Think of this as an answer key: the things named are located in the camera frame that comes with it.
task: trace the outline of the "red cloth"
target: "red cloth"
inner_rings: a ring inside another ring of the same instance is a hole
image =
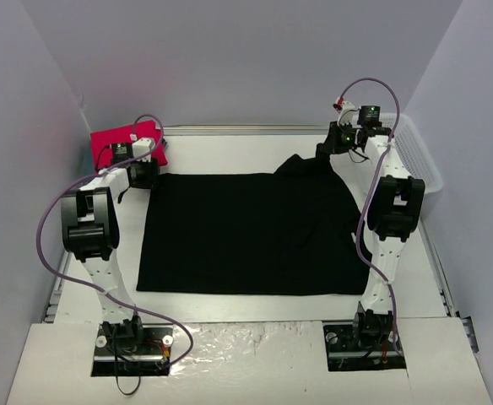
[[[98,154],[106,145],[110,143],[120,142],[133,142],[130,138],[132,133],[132,125],[126,125],[125,127],[106,129],[105,131],[98,131],[91,133],[91,152],[93,154],[93,165],[96,165]],[[136,125],[136,135],[140,138],[152,138],[158,140],[160,138],[160,129],[156,127],[154,121],[143,121]],[[151,154],[154,159],[157,159],[159,166],[166,166],[168,160],[165,158],[164,145],[160,146]],[[99,169],[107,167],[111,164],[111,149],[106,149],[102,152],[99,162]]]

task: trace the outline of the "white table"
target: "white table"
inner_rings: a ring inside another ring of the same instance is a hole
[[[170,172],[251,173],[273,172],[293,153],[311,157],[322,137],[203,136],[168,141]],[[348,157],[334,159],[333,167],[361,206],[364,195]],[[9,405],[490,404],[461,321],[446,317],[419,232],[406,246],[395,283],[407,370],[329,373],[320,320],[351,319],[358,296],[138,293],[148,201],[147,192],[130,190],[117,207],[122,275],[138,306],[188,323],[194,350],[172,367],[170,376],[144,377],[136,395],[124,397],[112,377],[89,376],[100,305],[93,291],[66,283],[55,323],[30,329]],[[367,245],[370,237],[366,236]],[[68,274],[89,279],[74,260]],[[187,346],[187,337],[177,328],[175,336],[172,353],[177,355]],[[121,380],[125,390],[134,382]]]
[[[274,172],[292,154],[303,158],[314,155],[316,136],[192,136],[168,137],[166,171],[179,174]],[[355,179],[355,168],[348,155],[335,156],[335,171],[344,179],[362,207],[365,195]],[[359,296],[318,295],[241,296],[212,294],[144,293],[136,291],[139,259],[144,238],[145,213],[149,192],[129,190],[116,214],[121,231],[117,250],[119,268],[128,293],[137,306],[172,316],[184,322],[238,321],[328,321],[353,319]],[[366,232],[370,246],[371,232]],[[89,281],[80,262],[71,260],[68,274]],[[431,265],[419,231],[415,231],[400,259],[394,284],[398,316],[403,318],[445,316]],[[144,321],[154,321],[142,316]],[[55,322],[101,322],[98,299],[94,291],[66,283]]]

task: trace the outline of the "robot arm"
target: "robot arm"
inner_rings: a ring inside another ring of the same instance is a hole
[[[128,144],[128,148],[125,145],[112,145],[114,163],[147,154],[154,147],[154,139],[141,138]],[[133,329],[141,327],[137,315],[133,310],[106,298],[106,294],[110,294],[133,305],[117,263],[119,226],[114,202],[120,202],[122,195],[131,186],[152,187],[158,174],[158,165],[148,156],[128,167],[103,170],[101,174],[89,184],[62,197],[62,241],[65,249],[83,263],[93,284],[104,289],[98,293],[98,297],[105,335],[110,336],[113,328],[119,326],[122,332],[132,336],[135,335]]]
[[[130,187],[127,169],[114,169],[62,198],[62,240],[65,248],[80,260],[98,293],[102,320],[112,325],[131,321],[133,310],[106,298],[110,293],[133,305],[117,264],[119,227],[113,203]]]
[[[366,224],[373,231],[371,263],[387,280],[371,269],[358,305],[354,335],[368,346],[377,339],[387,338],[392,330],[393,303],[387,284],[394,282],[405,243],[419,222],[425,183],[413,178],[404,168],[396,148],[391,148],[385,156],[379,179],[373,179],[391,132],[380,122],[380,107],[364,105],[357,109],[347,100],[337,100],[333,106],[340,117],[331,122],[325,142],[317,145],[316,156],[329,159],[330,154],[361,149],[367,159],[356,165],[360,183],[368,190],[377,180]],[[351,123],[351,111],[359,111],[357,126]]]
[[[374,169],[387,147],[387,137],[376,135],[366,140],[364,153],[369,158],[357,167],[360,182],[368,186]],[[419,222],[425,183],[414,179],[405,169],[396,148],[391,148],[383,160],[366,222],[373,231],[372,264],[381,269],[392,284],[397,275],[398,262],[409,235]],[[360,300],[365,311],[387,315],[392,311],[391,297],[386,282],[374,271],[370,272],[366,290]]]

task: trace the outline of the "mounting plate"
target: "mounting plate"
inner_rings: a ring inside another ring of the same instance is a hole
[[[161,346],[150,342],[160,342],[164,336],[173,336],[171,327],[146,327],[144,326],[144,338],[142,345],[130,354],[120,352],[120,355],[129,360],[124,362],[117,359],[118,376],[138,376],[138,375],[169,375],[170,368],[163,367],[168,362],[164,356]],[[92,377],[115,376],[115,356],[108,343],[105,347],[95,346],[95,356],[93,359]]]
[[[369,371],[405,369],[406,360],[395,353],[393,344],[385,342],[387,354],[383,356],[384,343],[362,348],[354,338],[350,322],[324,322],[323,336],[329,371]]]

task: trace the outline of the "black t-shirt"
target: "black t-shirt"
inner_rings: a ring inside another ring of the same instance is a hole
[[[369,270],[351,236],[359,217],[326,159],[293,155],[274,174],[162,175],[137,290],[362,294]]]

